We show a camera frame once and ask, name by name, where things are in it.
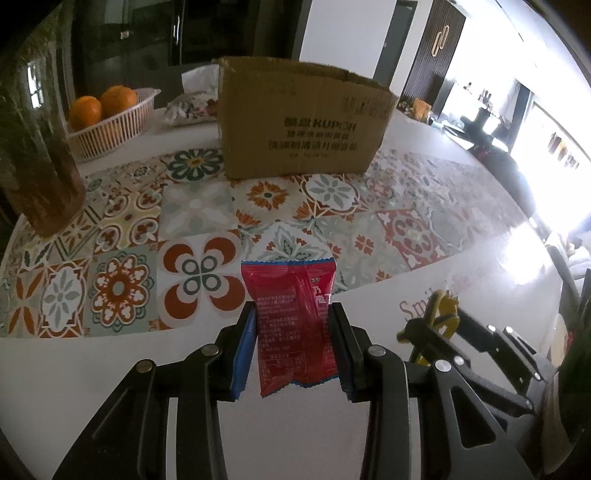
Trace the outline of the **red snack bag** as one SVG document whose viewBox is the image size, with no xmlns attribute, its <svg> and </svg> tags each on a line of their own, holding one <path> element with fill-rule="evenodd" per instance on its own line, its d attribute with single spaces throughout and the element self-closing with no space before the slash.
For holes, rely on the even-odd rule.
<svg viewBox="0 0 591 480">
<path fill-rule="evenodd" d="M 311 387 L 338 375 L 329 337 L 336 272 L 332 258 L 242 263 L 242 279 L 256 304 L 263 397 L 290 384 Z"/>
</svg>

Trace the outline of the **patterned tile tablecloth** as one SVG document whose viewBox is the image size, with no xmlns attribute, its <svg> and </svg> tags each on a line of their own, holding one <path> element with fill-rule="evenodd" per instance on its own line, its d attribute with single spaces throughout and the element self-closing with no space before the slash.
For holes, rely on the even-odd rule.
<svg viewBox="0 0 591 480">
<path fill-rule="evenodd" d="M 212 124 L 150 131 L 80 168 L 60 233 L 25 219 L 1 267 L 1 427 L 49 479 L 139 359 L 183 359 L 235 322 L 245 260 L 334 258 L 335 300 L 401 356 L 405 323 L 448 290 L 477 320 L 552 342 L 560 277 L 526 216 L 472 155 L 394 114 L 360 175 L 231 181 Z"/>
</svg>

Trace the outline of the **brown cardboard box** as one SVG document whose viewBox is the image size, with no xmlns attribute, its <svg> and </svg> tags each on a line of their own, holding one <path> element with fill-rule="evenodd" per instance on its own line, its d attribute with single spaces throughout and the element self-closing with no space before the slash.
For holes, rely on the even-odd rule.
<svg viewBox="0 0 591 480">
<path fill-rule="evenodd" d="M 231 180 L 366 172 L 398 97 L 348 70 L 269 57 L 219 59 L 217 125 Z"/>
</svg>

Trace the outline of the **glass vase with dried flowers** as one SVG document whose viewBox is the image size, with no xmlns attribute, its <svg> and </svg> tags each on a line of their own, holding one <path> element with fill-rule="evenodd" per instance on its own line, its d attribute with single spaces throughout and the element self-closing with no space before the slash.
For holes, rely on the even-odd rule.
<svg viewBox="0 0 591 480">
<path fill-rule="evenodd" d="M 1 188 L 41 237 L 60 232 L 85 198 L 59 92 L 63 19 L 63 7 L 55 7 L 1 56 Z"/>
</svg>

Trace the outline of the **floral tissue pack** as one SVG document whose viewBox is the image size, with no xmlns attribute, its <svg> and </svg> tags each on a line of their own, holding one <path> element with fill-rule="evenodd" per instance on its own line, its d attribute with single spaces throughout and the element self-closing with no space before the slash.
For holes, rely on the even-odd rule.
<svg viewBox="0 0 591 480">
<path fill-rule="evenodd" d="M 183 93 L 164 112 L 164 122 L 172 127 L 217 121 L 219 66 L 199 66 L 181 74 Z"/>
</svg>

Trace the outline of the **white fruit basket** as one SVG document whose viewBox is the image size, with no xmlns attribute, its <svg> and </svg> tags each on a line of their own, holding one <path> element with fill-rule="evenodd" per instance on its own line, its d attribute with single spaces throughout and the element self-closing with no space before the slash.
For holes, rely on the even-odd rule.
<svg viewBox="0 0 591 480">
<path fill-rule="evenodd" d="M 156 88 L 138 88 L 135 106 L 78 132 L 69 132 L 66 140 L 77 163 L 84 163 L 117 150 L 146 130 L 154 110 Z"/>
</svg>

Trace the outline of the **orange fruit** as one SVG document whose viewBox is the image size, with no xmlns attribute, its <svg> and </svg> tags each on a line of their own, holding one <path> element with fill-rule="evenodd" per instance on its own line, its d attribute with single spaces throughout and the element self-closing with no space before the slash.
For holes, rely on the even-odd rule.
<svg viewBox="0 0 591 480">
<path fill-rule="evenodd" d="M 93 96 L 83 96 L 74 101 L 68 115 L 68 122 L 74 132 L 89 128 L 103 119 L 101 102 Z"/>
<path fill-rule="evenodd" d="M 112 117 L 122 113 L 138 103 L 137 93 L 129 87 L 115 85 L 109 87 L 100 97 L 103 116 Z"/>
</svg>

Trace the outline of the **black glass cabinet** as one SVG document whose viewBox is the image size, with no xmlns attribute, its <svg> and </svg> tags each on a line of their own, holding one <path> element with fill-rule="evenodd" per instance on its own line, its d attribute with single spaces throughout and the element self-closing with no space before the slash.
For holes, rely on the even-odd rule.
<svg viewBox="0 0 591 480">
<path fill-rule="evenodd" d="M 69 77 L 76 95 L 109 87 L 159 90 L 165 106 L 181 76 L 221 57 L 300 55 L 308 1 L 65 1 Z"/>
</svg>

